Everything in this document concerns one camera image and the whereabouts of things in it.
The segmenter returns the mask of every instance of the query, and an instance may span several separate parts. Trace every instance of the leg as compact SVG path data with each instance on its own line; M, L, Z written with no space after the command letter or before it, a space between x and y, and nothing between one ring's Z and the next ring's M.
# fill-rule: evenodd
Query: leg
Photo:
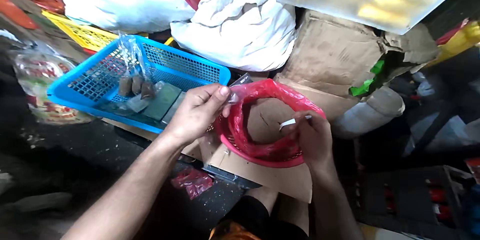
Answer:
M276 219L296 225L309 235L308 203L284 194L279 196L278 201Z
M277 191L273 191L267 187L249 189L246 193L246 196L254 197L259 200L267 209L268 215L272 214L273 206L279 195Z
M215 228L212 237L231 231L231 222L243 226L261 239L270 239L267 227L278 192L261 187L249 189Z

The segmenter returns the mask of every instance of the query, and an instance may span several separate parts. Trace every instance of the orange fabric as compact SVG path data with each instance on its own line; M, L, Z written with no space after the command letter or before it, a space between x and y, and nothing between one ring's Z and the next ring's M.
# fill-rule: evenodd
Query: orange fabric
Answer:
M233 221L224 221L210 233L209 240L261 240Z

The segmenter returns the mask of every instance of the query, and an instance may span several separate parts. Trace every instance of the blue mesh basket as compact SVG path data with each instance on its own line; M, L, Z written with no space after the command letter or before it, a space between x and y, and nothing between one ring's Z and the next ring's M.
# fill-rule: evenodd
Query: blue mesh basket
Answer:
M153 83L162 80L187 91L210 83L226 85L230 79L230 71L225 66L141 36L133 36L141 49L146 67L151 71ZM48 88L47 95L54 103L160 133L160 128L99 108L99 105L107 102L129 99L117 95L119 78L126 70L117 41L112 41L57 79Z

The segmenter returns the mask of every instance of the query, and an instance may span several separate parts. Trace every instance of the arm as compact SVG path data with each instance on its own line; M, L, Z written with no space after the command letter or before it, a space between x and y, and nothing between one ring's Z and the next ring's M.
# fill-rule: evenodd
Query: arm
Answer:
M62 239L131 239L150 212L183 146L202 136L229 94L230 90L219 84L189 90L167 128Z
M297 112L295 119L300 149L312 177L317 237L362 240L333 163L330 124L313 111Z

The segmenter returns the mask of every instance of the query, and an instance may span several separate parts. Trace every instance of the yellow crate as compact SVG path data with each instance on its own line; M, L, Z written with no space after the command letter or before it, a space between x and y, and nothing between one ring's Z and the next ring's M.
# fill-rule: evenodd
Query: yellow crate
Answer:
M77 23L61 15L57 15L45 10L42 10L42 14L53 24L57 25L58 28L64 31L81 47L93 51L99 51L111 41L118 38L117 34L112 34L90 26L78 25Z

